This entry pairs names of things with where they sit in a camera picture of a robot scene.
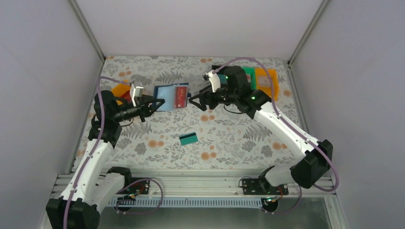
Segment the blue leather card holder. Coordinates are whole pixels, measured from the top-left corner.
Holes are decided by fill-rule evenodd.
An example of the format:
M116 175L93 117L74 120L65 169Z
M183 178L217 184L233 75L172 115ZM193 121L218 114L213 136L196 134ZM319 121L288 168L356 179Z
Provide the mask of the blue leather card holder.
M189 88L188 83L176 83L176 84L168 84L168 85L159 85L154 87L154 98L164 99L165 103L157 109L158 112L170 112L175 110L174 108L174 96L175 96L175 86L176 85L187 85ZM188 92L188 99L191 97L191 93Z

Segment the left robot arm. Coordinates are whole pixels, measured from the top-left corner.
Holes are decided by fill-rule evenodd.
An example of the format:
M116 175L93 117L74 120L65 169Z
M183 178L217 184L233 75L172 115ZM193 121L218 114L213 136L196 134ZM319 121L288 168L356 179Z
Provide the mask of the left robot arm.
M120 137L121 122L139 117L142 122L165 103L149 95L135 97L132 102L99 90L95 96L96 114L91 121L87 148L66 188L58 198L49 199L46 213L53 229L96 229L100 215L116 194L129 193L141 182L158 185L151 178L134 181L131 170L112 167L101 183L97 180L106 158L115 150Z

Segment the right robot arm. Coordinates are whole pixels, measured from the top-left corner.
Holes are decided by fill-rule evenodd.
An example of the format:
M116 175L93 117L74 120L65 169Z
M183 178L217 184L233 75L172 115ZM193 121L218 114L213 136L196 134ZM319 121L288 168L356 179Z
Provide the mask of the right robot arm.
M295 182L303 188L311 188L331 168L333 145L327 139L319 141L287 118L265 92L252 90L246 72L240 66L228 66L224 70L226 85L212 70L204 79L210 85L192 96L189 102L205 111L219 104L234 104L251 119L275 134L293 153L296 164L272 166L264 177L271 186Z

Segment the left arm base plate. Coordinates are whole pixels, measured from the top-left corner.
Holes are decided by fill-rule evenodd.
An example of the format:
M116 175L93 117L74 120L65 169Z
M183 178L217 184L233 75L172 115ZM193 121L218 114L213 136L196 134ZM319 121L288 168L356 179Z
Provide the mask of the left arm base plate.
M145 177L132 177L131 179L125 179L124 186L117 192L119 195L129 194L142 194L149 193L150 179Z

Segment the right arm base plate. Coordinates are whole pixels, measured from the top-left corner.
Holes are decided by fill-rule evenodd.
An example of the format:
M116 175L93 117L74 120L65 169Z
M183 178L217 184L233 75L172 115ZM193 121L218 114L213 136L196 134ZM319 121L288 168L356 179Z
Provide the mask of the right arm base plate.
M244 195L288 195L288 185L271 186L266 180L244 177L239 181Z

